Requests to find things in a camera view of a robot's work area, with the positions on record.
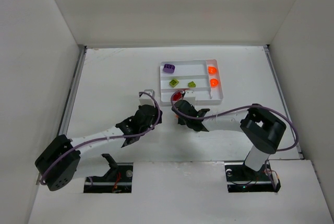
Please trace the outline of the lime green square lego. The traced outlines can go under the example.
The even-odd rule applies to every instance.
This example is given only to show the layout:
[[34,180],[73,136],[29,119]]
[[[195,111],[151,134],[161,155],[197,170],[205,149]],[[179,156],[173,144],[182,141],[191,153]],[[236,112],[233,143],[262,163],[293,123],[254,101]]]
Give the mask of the lime green square lego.
[[172,88],[175,88],[179,84],[179,81],[177,79],[172,79],[169,82],[169,86]]

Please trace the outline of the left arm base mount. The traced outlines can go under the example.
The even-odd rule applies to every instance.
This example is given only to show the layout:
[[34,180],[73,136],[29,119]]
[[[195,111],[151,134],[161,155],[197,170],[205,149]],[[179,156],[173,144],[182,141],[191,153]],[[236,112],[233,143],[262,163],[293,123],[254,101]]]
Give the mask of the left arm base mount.
[[84,193],[123,194],[132,192],[133,163],[117,163],[110,154],[102,154],[108,163],[101,176],[89,176],[85,179]]

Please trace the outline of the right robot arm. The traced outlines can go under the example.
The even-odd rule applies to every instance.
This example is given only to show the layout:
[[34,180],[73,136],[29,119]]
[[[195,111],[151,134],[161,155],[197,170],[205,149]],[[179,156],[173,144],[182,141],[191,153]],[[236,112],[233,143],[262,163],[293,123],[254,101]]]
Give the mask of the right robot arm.
[[209,109],[196,110],[187,100],[172,106],[178,124],[196,132],[235,131],[244,133],[253,144],[244,160],[244,166],[258,172],[270,155],[278,151],[287,128],[286,124],[259,104],[237,109],[222,116],[209,115]]

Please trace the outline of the orange flower lego piece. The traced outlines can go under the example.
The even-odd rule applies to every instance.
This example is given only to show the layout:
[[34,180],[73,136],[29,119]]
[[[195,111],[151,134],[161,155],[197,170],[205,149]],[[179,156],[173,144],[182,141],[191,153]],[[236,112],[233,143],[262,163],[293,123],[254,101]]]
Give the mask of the orange flower lego piece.
[[217,69],[214,66],[208,66],[208,74],[215,75],[217,73]]

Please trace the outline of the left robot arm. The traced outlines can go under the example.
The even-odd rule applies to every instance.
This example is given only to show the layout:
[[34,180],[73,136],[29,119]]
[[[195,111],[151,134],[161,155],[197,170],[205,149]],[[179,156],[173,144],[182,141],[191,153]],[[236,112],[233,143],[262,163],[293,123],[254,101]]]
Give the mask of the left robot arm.
[[112,151],[139,141],[162,122],[159,107],[140,105],[135,115],[115,126],[85,137],[55,137],[35,161],[40,184],[57,191],[76,178],[110,181],[118,176]]

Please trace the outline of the purple round lego brick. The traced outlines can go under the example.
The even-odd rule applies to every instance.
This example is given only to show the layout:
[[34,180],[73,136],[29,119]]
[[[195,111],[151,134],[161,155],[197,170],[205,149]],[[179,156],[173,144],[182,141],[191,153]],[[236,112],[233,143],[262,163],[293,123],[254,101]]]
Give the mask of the purple round lego brick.
[[163,66],[163,72],[168,74],[173,74],[175,72],[175,66],[173,64],[166,63]]

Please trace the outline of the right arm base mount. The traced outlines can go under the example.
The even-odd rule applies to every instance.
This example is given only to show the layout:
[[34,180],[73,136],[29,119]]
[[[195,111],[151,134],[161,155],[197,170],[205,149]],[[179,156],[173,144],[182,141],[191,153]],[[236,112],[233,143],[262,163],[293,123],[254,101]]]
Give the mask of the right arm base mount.
[[281,189],[279,176],[269,162],[257,172],[242,162],[225,163],[224,168],[229,193],[277,193]]

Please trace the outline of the red rounded lego brick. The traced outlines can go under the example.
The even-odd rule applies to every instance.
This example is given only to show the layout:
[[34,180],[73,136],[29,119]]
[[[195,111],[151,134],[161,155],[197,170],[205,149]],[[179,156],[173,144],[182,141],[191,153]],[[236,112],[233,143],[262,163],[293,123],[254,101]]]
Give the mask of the red rounded lego brick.
[[175,95],[172,96],[173,101],[178,101],[183,98],[183,92],[177,92]]

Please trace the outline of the orange round lego piece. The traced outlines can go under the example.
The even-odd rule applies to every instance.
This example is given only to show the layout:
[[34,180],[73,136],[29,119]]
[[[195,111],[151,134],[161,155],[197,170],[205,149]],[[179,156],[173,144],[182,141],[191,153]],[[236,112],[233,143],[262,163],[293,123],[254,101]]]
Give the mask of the orange round lego piece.
[[210,79],[210,87],[214,88],[217,87],[219,85],[219,81],[215,78]]

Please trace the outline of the small lime green lego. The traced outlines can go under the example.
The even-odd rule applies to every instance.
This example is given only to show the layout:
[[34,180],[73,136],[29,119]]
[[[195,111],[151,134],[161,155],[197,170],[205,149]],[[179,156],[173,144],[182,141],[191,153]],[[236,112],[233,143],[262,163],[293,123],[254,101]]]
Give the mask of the small lime green lego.
[[189,87],[189,88],[195,88],[195,87],[196,87],[195,82],[194,82],[194,81],[189,82],[189,83],[188,83],[188,87]]

